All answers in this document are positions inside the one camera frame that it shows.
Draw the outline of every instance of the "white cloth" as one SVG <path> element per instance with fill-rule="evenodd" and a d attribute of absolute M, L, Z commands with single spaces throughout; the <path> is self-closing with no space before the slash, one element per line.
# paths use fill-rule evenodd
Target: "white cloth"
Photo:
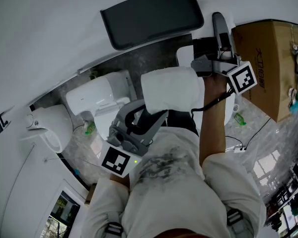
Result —
<path fill-rule="evenodd" d="M 200 97 L 194 69 L 170 67 L 141 75 L 146 109 L 150 114 L 162 110 L 190 112 Z"/>
<path fill-rule="evenodd" d="M 153 238 L 176 228 L 229 238 L 225 206 L 242 211 L 257 235 L 266 208 L 245 169 L 225 154 L 214 154 L 204 161 L 203 173 L 199 138 L 186 129 L 162 127 L 130 175 L 130 194 L 119 183 L 105 178 L 98 181 L 81 237 L 105 237 L 107 213 L 116 212 L 123 238 Z"/>

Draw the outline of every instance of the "floor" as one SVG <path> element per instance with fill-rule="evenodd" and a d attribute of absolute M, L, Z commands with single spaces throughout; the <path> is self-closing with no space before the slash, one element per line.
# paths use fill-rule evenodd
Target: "floor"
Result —
<path fill-rule="evenodd" d="M 89 76 L 97 71 L 98 76 L 113 71 L 126 69 L 129 71 L 138 98 L 142 98 L 140 76 L 152 70 L 177 66 L 175 54 L 178 48 L 191 45 L 191 35 L 184 35 L 151 44 L 106 61 L 91 70 L 71 79 L 49 94 L 38 100 L 34 106 L 49 107 L 64 104 L 67 108 L 65 94 L 88 82 Z M 226 135 L 235 137 L 247 144 L 248 140 L 269 119 L 262 111 L 242 97 L 237 97 L 239 113 L 247 125 L 240 126 L 233 118 L 225 126 Z M 107 175 L 97 167 L 101 149 L 101 137 L 97 131 L 92 135 L 84 134 L 84 120 L 93 121 L 89 112 L 74 116 L 68 108 L 74 125 L 72 139 L 62 155 L 67 159 L 76 173 L 91 185 L 98 178 Z M 227 154 L 242 163 L 253 176 L 265 202 L 268 202 L 274 191 L 289 177 L 289 166 L 298 158 L 298 114 L 276 124 L 269 120 L 264 128 L 252 139 L 245 153 L 234 153 L 232 148 L 239 145 L 235 139 L 226 138 Z"/>

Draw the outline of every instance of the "green bottle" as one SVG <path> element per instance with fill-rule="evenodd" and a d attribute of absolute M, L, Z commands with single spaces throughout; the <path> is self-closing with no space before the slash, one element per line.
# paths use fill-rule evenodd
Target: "green bottle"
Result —
<path fill-rule="evenodd" d="M 90 125 L 86 129 L 85 135 L 91 135 L 95 129 L 96 129 L 95 123 L 91 122 Z"/>
<path fill-rule="evenodd" d="M 244 118 L 239 113 L 236 113 L 234 118 L 240 126 L 245 126 L 246 125 L 246 122 L 244 121 Z"/>

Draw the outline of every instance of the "cardboard box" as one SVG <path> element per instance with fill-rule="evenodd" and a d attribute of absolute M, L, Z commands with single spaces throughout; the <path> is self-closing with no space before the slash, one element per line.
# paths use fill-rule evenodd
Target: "cardboard box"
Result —
<path fill-rule="evenodd" d="M 288 91 L 297 88 L 292 45 L 298 45 L 298 25 L 266 20 L 237 26 L 232 32 L 236 52 L 251 62 L 258 83 L 243 97 L 276 122 L 287 118 Z"/>
<path fill-rule="evenodd" d="M 96 185 L 97 185 L 96 183 L 93 183 L 93 185 L 90 187 L 90 190 L 89 190 L 89 193 L 87 194 L 84 205 L 89 205 L 90 204 L 91 198 L 93 197 L 94 191 L 96 189 Z"/>

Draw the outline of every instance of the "white t-shirt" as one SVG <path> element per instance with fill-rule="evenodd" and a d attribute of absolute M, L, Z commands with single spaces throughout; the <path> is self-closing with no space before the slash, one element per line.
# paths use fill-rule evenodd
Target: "white t-shirt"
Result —
<path fill-rule="evenodd" d="M 225 206 L 243 212 L 257 235 L 266 208 L 246 170 L 219 153 L 199 165 L 199 138 L 162 127 L 148 153 L 130 173 L 131 190 L 101 178 L 82 228 L 82 238 L 103 238 L 118 213 L 123 238 L 153 238 L 171 229 L 188 229 L 210 238 L 230 237 Z"/>

